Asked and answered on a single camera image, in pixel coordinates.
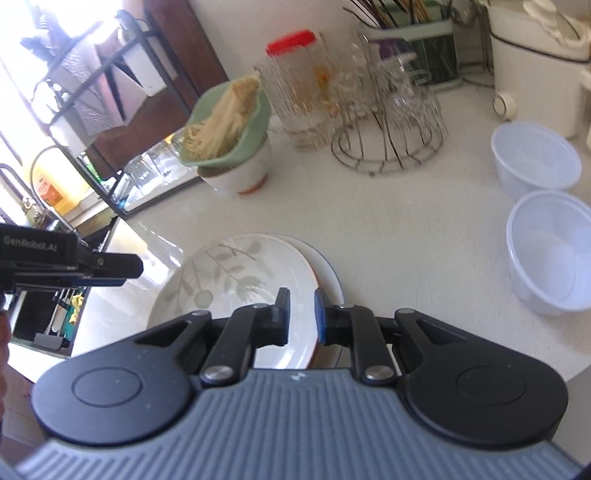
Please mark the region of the person left hand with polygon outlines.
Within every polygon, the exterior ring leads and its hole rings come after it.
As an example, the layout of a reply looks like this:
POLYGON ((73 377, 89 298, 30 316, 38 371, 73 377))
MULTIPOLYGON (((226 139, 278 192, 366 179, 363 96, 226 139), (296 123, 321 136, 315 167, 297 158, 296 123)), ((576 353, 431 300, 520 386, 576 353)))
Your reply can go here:
POLYGON ((7 350, 12 338, 11 326, 8 315, 2 311, 0 313, 0 346, 2 350, 7 350))

